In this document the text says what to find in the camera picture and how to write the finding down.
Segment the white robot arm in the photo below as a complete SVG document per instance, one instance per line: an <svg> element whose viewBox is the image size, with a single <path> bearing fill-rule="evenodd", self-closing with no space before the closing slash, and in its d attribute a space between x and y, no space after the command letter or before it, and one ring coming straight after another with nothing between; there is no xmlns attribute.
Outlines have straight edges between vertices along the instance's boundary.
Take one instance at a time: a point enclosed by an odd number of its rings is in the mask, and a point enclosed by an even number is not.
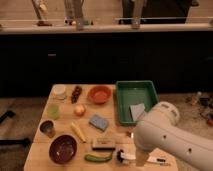
<svg viewBox="0 0 213 171"><path fill-rule="evenodd" d="M137 121L134 128L136 159L145 163L159 148L200 171L213 171L213 140L176 127L180 114L169 102L159 102Z"/></svg>

